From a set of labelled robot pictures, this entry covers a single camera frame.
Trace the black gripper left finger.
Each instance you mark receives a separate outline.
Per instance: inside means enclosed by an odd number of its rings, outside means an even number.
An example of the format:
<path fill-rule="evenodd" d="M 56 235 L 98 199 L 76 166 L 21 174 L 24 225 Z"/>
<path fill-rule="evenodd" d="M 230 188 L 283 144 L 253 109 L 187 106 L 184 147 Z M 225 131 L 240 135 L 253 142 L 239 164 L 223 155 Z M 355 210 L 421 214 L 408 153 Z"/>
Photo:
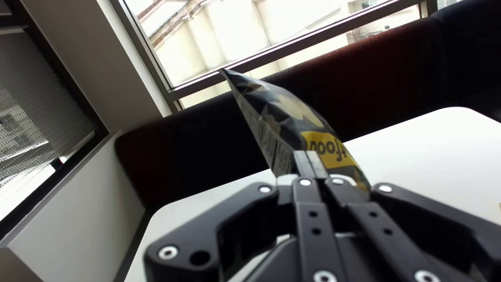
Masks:
<path fill-rule="evenodd" d="M 347 282 L 338 240 L 330 221 L 327 172 L 309 150 L 292 152 L 295 238 L 303 282 Z"/>

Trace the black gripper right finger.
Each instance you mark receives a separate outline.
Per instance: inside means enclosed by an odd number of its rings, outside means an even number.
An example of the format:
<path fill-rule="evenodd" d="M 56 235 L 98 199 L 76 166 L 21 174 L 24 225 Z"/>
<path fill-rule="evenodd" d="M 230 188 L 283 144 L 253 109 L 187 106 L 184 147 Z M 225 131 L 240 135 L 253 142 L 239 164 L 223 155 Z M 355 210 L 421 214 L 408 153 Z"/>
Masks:
<path fill-rule="evenodd" d="M 424 252 L 377 203 L 363 172 L 353 161 L 327 167 L 314 150 L 306 152 L 314 177 L 327 193 L 334 211 L 334 225 L 355 227 L 369 244 L 369 252 L 385 269 L 385 282 L 469 282 L 469 277 Z"/>

